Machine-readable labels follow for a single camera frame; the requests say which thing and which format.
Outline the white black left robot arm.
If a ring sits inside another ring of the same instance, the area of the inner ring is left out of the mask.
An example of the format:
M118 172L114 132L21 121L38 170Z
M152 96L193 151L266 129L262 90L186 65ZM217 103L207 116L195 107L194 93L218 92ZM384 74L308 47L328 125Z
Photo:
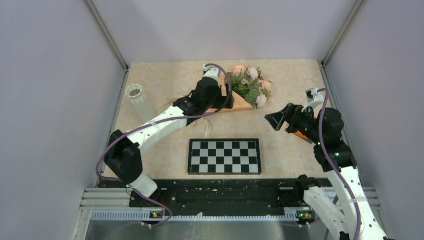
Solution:
M218 79L203 77L189 95L177 99L167 110L146 124L123 133L112 133L109 145L101 160L118 180L141 194L149 207L160 202L158 185L144 171L142 155L171 133L185 128L194 121L210 116L209 109L217 113L232 108L232 84L226 79L226 95Z

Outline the flower bouquet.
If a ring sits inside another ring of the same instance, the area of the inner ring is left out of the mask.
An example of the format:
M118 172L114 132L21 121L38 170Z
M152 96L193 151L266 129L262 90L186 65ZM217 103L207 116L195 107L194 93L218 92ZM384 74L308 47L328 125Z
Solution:
M272 96L272 82L265 80L260 67L237 65L220 77L223 100L210 109L215 112L262 109Z

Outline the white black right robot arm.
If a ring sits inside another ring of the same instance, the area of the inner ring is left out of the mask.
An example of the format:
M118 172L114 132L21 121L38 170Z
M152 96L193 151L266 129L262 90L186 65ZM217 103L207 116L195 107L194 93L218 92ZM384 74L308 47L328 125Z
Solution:
M389 239L367 199L353 152L342 139L344 122L338 110L324 107L315 116L311 107L303 110L303 106L289 103L264 118L275 131L288 123L287 133L301 133L314 144L314 157L340 206L325 196L314 178L307 176L296 181L293 200L297 205L310 206L336 240Z

